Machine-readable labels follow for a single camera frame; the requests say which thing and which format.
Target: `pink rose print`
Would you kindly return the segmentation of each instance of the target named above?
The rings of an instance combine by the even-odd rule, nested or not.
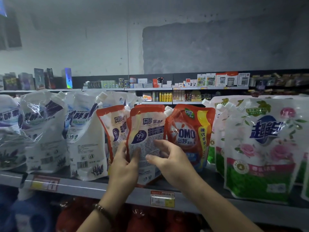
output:
[[[285,107],[281,110],[280,115],[281,115],[281,118],[291,118],[291,117],[295,117],[296,112],[291,107]]]
[[[284,159],[292,160],[292,154],[290,152],[290,148],[287,145],[276,145],[270,151],[270,158],[273,161]]]
[[[249,158],[257,154],[253,146],[250,144],[241,144],[240,149]]]

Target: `price tag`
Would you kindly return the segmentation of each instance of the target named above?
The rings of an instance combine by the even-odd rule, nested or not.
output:
[[[30,188],[33,190],[57,192],[59,182],[60,178],[35,175]]]
[[[175,193],[167,191],[151,191],[150,205],[174,208],[175,207]]]

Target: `white wall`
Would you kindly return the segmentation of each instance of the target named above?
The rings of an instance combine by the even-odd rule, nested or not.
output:
[[[142,31],[169,23],[209,22],[222,19],[288,13],[295,18],[304,0],[16,0],[22,50],[0,51],[0,74],[33,73],[33,68],[52,67],[59,76],[71,67],[74,76],[143,74]],[[39,19],[34,29],[29,12]],[[299,17],[291,35],[291,68],[306,42]]]

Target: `omo logo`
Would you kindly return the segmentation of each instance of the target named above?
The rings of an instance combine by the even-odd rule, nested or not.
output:
[[[268,137],[275,138],[282,129],[283,122],[277,122],[272,116],[263,116],[253,125],[250,138],[254,138],[257,142],[265,144]]]
[[[195,131],[193,129],[180,129],[178,131],[178,136],[180,138],[195,138]]]

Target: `blue bottle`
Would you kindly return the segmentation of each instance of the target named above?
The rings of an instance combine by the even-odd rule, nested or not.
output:
[[[12,187],[0,186],[0,231],[17,231],[14,213],[11,206],[14,203],[16,194]]]
[[[48,203],[41,195],[28,189],[18,189],[12,205],[19,232],[52,232],[54,224]]]

